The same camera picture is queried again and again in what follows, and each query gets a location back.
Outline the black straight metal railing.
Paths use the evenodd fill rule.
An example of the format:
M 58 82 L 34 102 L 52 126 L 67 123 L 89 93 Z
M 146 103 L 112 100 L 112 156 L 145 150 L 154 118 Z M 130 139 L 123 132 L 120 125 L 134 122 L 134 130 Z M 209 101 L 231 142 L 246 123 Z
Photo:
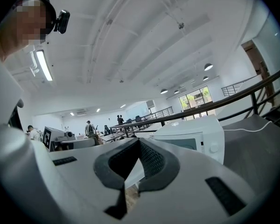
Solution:
M 156 111 L 154 113 L 151 113 L 149 115 L 146 115 L 146 116 L 142 117 L 141 121 L 149 121 L 149 120 L 153 120 L 153 119 L 163 118 L 163 117 L 166 117 L 166 116 L 170 116 L 173 113 L 174 113 L 173 108 L 170 106 L 170 107 L 165 108 L 163 110 Z
M 234 84 L 230 84 L 228 86 L 222 87 L 222 93 L 224 97 L 232 96 L 240 91 L 247 89 L 248 87 L 256 84 L 258 78 L 257 76 L 236 82 Z

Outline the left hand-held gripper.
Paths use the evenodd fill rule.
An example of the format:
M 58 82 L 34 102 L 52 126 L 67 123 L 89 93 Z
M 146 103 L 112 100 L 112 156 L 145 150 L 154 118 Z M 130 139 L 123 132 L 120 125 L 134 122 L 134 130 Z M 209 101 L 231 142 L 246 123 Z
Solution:
M 81 149 L 97 145 L 95 137 L 77 140 L 72 132 L 63 132 L 51 127 L 44 128 L 42 142 L 49 152 Z

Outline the dark table with white legs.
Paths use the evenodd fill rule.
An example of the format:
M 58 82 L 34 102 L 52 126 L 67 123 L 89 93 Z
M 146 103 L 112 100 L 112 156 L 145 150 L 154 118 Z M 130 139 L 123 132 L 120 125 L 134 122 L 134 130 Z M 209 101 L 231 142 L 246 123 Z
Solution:
M 223 126 L 224 165 L 241 176 L 256 195 L 273 189 L 280 176 L 280 127 L 253 115 Z

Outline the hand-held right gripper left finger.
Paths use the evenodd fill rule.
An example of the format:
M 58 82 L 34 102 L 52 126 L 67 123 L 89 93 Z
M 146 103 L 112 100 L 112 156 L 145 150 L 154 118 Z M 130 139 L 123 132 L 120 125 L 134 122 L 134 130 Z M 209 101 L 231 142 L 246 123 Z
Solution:
M 46 224 L 140 224 L 125 192 L 108 189 L 94 173 L 101 152 L 127 144 L 48 153 L 26 138 L 4 143 L 4 188 L 32 220 Z

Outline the large glass window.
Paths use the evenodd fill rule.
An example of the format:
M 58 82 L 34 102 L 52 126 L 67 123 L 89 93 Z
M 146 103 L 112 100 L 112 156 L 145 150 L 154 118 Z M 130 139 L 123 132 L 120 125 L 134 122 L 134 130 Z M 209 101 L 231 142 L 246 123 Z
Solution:
M 213 102 L 208 86 L 183 95 L 179 97 L 179 100 L 183 111 Z

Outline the ceiling tube light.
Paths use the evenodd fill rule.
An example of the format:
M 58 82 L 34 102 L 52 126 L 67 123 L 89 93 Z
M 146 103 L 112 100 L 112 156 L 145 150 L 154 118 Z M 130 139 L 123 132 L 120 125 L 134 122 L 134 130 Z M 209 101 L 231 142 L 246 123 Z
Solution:
M 47 61 L 46 61 L 46 58 L 45 58 L 45 55 L 44 55 L 44 51 L 43 50 L 38 50 L 36 52 L 36 56 L 38 58 L 39 64 L 42 68 L 42 71 L 43 71 L 47 81 L 49 81 L 49 82 L 53 81 L 52 75 L 51 75 L 51 73 L 49 71 L 49 68 L 48 68 L 48 65 L 47 65 Z

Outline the black curved metal railing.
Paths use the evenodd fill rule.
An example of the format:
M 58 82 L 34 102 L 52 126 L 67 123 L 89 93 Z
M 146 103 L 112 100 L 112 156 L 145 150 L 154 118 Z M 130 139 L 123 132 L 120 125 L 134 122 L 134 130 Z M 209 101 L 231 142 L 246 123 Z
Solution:
M 280 78 L 280 70 L 277 71 L 276 73 L 274 73 L 273 75 L 267 77 L 266 79 L 254 84 L 253 86 L 251 86 L 247 89 L 244 89 L 243 91 L 237 92 L 234 95 L 226 97 L 226 98 L 224 98 L 222 100 L 219 100 L 217 102 L 208 103 L 208 104 L 203 105 L 203 106 L 201 106 L 199 108 L 196 108 L 196 109 L 188 110 L 188 111 L 185 111 L 185 112 L 180 112 L 178 114 L 172 114 L 172 115 L 157 118 L 157 119 L 152 119 L 152 120 L 147 120 L 147 121 L 142 121 L 142 122 L 136 122 L 136 123 L 131 123 L 131 124 L 124 124 L 124 125 L 119 125 L 119 126 L 111 126 L 110 130 L 111 130 L 112 133 L 114 133 L 114 132 L 116 132 L 117 129 L 121 129 L 122 132 L 127 133 L 127 131 L 126 131 L 127 127 L 133 127 L 133 126 L 138 126 L 138 125 L 145 126 L 145 125 L 150 125 L 150 124 L 155 124 L 155 123 L 161 123 L 161 125 L 164 126 L 166 121 L 181 119 L 181 118 L 185 118 L 185 117 L 190 116 L 190 115 L 194 115 L 196 113 L 201 113 L 201 112 L 206 112 L 206 111 L 209 111 L 209 110 L 217 109 L 217 108 L 220 108 L 222 106 L 234 103 L 234 102 L 236 102 L 240 99 L 243 99 L 247 96 L 251 96 L 251 99 L 252 99 L 252 106 L 251 107 L 248 107 L 248 108 L 246 108 L 244 110 L 241 110 L 237 113 L 234 113 L 232 115 L 223 117 L 223 118 L 219 119 L 219 121 L 224 121 L 224 120 L 227 120 L 227 119 L 231 119 L 231 118 L 234 118 L 234 117 L 236 117 L 240 114 L 243 114 L 243 113 L 251 111 L 251 110 L 256 111 L 256 109 L 259 105 L 262 105 L 263 103 L 265 103 L 265 102 L 269 101 L 270 99 L 274 98 L 275 96 L 277 96 L 280 93 L 280 90 L 277 91 L 276 93 L 274 93 L 273 95 L 269 96 L 267 99 L 261 101 L 260 103 L 257 103 L 256 98 L 255 98 L 255 92 L 257 92 L 258 90 L 260 90 L 260 89 L 266 87 L 267 85 L 273 83 L 274 81 L 276 81 L 279 78 Z

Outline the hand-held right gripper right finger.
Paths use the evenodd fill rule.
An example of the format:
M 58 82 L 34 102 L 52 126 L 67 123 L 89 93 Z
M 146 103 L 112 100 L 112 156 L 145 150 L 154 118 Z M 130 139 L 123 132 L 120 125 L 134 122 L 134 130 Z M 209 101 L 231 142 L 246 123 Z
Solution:
M 264 202 L 250 185 L 218 161 L 194 150 L 149 139 L 180 165 L 164 189 L 141 192 L 131 224 L 242 224 Z

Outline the white microwave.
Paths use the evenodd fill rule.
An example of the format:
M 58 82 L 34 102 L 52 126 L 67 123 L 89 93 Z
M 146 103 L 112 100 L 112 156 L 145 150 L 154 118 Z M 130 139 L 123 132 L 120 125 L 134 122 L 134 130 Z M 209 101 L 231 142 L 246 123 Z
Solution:
M 215 115 L 166 124 L 152 139 L 196 150 L 224 163 L 224 130 Z

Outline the brown wooden door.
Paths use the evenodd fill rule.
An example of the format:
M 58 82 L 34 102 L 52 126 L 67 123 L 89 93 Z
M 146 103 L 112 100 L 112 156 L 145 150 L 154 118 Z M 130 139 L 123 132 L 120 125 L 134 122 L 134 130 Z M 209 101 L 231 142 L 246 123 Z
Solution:
M 261 75 L 262 79 L 266 79 L 270 76 L 267 65 L 259 49 L 256 47 L 252 40 L 244 42 L 242 45 L 243 49 L 247 53 L 251 60 L 253 67 L 257 75 Z

